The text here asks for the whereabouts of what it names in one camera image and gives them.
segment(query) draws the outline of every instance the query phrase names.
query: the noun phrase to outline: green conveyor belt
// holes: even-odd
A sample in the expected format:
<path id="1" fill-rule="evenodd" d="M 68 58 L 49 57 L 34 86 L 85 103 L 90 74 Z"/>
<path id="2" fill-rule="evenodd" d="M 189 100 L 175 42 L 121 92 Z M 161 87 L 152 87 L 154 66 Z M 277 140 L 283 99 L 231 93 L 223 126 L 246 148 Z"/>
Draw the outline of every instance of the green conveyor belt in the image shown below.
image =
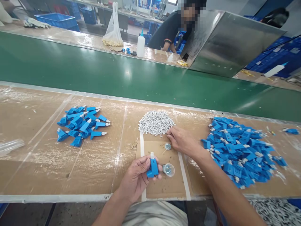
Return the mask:
<path id="1" fill-rule="evenodd" d="M 0 80 L 301 122 L 301 92 L 0 32 Z"/>

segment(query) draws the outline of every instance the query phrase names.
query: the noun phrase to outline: white bottle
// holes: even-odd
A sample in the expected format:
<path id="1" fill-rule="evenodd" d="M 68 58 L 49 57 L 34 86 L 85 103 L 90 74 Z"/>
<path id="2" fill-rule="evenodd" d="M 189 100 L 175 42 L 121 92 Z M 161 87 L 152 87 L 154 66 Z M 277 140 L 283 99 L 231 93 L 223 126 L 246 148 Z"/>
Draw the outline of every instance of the white bottle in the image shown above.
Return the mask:
<path id="1" fill-rule="evenodd" d="M 138 37 L 138 42 L 137 42 L 137 56 L 140 58 L 144 56 L 144 45 L 145 45 L 145 38 L 143 37 L 143 28 L 142 28 L 141 35 Z"/>
<path id="2" fill-rule="evenodd" d="M 284 69 L 284 66 L 287 64 L 288 62 L 282 64 L 282 65 L 277 65 L 276 67 L 272 68 L 271 70 L 269 70 L 267 73 L 264 74 L 264 76 L 266 78 L 269 78 L 275 74 L 277 74 L 279 71 L 281 71 L 282 69 Z"/>

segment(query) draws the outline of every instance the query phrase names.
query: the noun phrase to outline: hand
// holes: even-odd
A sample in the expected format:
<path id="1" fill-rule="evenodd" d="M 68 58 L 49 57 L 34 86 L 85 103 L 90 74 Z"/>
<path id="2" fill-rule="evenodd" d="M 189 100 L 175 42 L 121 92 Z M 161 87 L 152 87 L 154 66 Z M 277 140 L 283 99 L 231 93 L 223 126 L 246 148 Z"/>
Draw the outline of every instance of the hand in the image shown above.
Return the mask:
<path id="1" fill-rule="evenodd" d="M 131 204 L 138 200 L 150 182 L 149 178 L 146 176 L 146 172 L 151 166 L 150 158 L 150 155 L 146 155 L 134 160 L 120 183 L 118 188 L 120 194 L 123 198 L 130 201 Z M 155 157 L 155 159 L 157 161 L 159 172 L 162 172 L 163 169 L 162 166 L 159 165 L 159 160 L 157 157 Z M 157 179 L 161 180 L 162 176 L 159 174 L 157 178 L 153 177 L 152 179 L 153 181 L 156 181 Z"/>
<path id="2" fill-rule="evenodd" d="M 188 155 L 192 159 L 199 154 L 211 158 L 210 153 L 201 146 L 200 142 L 184 129 L 173 126 L 167 131 L 167 137 L 170 139 L 174 149 Z"/>

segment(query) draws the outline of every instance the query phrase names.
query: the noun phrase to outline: white plastic bag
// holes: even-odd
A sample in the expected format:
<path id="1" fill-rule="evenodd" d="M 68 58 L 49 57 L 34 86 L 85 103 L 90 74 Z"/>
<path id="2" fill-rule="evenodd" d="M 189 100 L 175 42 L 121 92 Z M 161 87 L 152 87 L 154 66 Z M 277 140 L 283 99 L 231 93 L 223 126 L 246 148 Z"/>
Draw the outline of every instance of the white plastic bag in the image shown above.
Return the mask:
<path id="1" fill-rule="evenodd" d="M 108 25 L 107 32 L 103 37 L 106 46 L 123 46 L 118 22 L 118 3 L 113 2 L 113 13 Z"/>

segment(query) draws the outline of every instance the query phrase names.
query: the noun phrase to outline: pile of blue plastic parts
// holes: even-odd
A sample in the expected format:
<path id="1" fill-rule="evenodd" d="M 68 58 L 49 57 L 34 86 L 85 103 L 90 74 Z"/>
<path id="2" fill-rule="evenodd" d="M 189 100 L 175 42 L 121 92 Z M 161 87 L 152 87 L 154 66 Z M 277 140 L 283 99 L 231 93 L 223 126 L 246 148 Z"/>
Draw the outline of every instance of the pile of blue plastic parts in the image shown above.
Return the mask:
<path id="1" fill-rule="evenodd" d="M 272 144 L 259 140 L 264 136 L 261 131 L 222 117 L 214 117 L 209 127 L 210 134 L 202 139 L 204 148 L 238 188 L 270 180 L 274 162 L 287 166 L 281 156 L 271 156 Z"/>
<path id="2" fill-rule="evenodd" d="M 82 140 L 91 136 L 93 137 L 101 136 L 107 134 L 106 132 L 94 131 L 99 127 L 109 126 L 110 120 L 106 117 L 100 115 L 96 117 L 95 115 L 99 112 L 99 107 L 88 107 L 85 106 L 75 106 L 70 108 L 69 111 L 65 111 L 66 115 L 60 119 L 57 124 L 59 126 L 64 126 L 69 131 L 64 131 L 61 128 L 57 129 L 58 142 L 64 141 L 69 136 L 74 137 L 74 141 L 70 144 L 75 147 L 80 147 L 82 145 Z"/>

